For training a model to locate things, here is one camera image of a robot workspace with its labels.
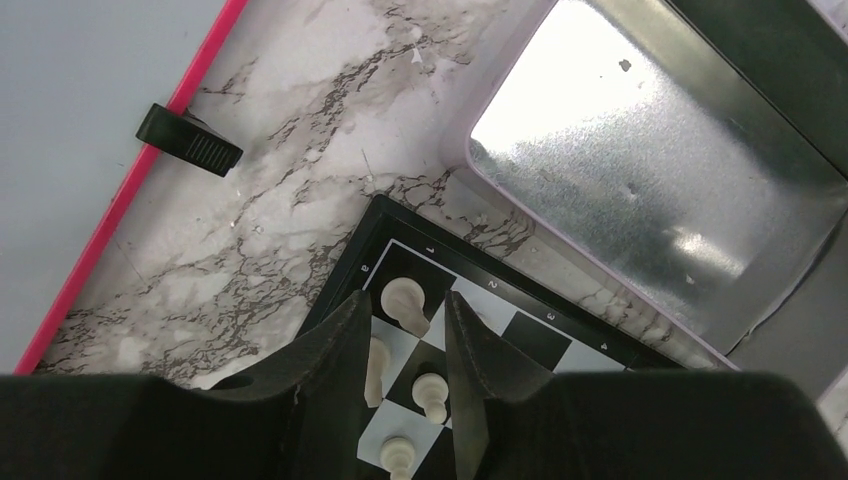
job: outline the black plastic clip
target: black plastic clip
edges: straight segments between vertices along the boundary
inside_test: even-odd
[[[154,103],[138,127],[136,138],[215,175],[225,176],[242,149],[221,138],[194,115],[177,115]]]

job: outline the metal tray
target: metal tray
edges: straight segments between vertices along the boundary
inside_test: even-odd
[[[660,0],[555,3],[472,124],[453,165],[723,354],[848,208],[837,170]]]

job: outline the marble surface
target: marble surface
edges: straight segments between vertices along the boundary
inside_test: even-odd
[[[157,161],[39,369],[207,387],[260,360],[291,341],[378,191],[681,362],[716,366],[439,163],[443,125],[526,8],[249,2],[191,106],[243,159],[225,179]],[[826,416],[844,437],[848,385],[834,392]]]

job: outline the white pawn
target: white pawn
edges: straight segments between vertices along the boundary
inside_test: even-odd
[[[391,474],[391,480],[411,480],[409,470],[415,461],[415,447],[403,438],[390,438],[380,449],[380,464]]]
[[[447,420],[447,399],[448,383],[437,373],[425,373],[412,384],[412,400],[424,409],[424,416],[433,423],[441,425]]]
[[[368,369],[365,371],[365,404],[368,408],[379,407],[383,402],[383,374],[392,359],[389,347],[377,337],[371,337],[368,351]]]
[[[400,277],[392,280],[380,294],[380,305],[386,315],[400,323],[404,330],[418,338],[430,330],[424,316],[424,289],[415,280]]]

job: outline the black chessboard frame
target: black chessboard frame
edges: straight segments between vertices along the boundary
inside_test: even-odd
[[[378,263],[380,255],[393,240],[444,265],[587,345],[605,345],[603,353],[630,370],[682,368],[670,358],[382,194],[371,200],[300,327],[298,336],[326,318],[351,292],[363,287],[371,276],[371,268]],[[422,285],[425,291],[437,287],[439,276],[440,273],[435,269],[433,274],[428,275],[435,285],[429,288]],[[382,289],[379,284],[385,284],[386,281],[374,279],[368,286],[368,290],[374,292],[374,314],[382,318],[385,316],[380,315],[379,292]],[[425,315],[432,317],[433,310],[442,302],[443,298],[428,296]]]
[[[430,330],[416,338],[383,312],[380,294],[394,278],[410,277],[425,292]],[[414,480],[456,478],[450,396],[448,417],[433,424],[412,399],[425,373],[447,379],[444,294],[460,292],[495,333],[554,372],[680,368],[499,260],[384,195],[372,200],[298,335],[330,314],[351,292],[371,295],[371,333],[389,347],[384,399],[368,408],[364,396],[354,480],[389,480],[379,452],[389,438],[412,442]]]

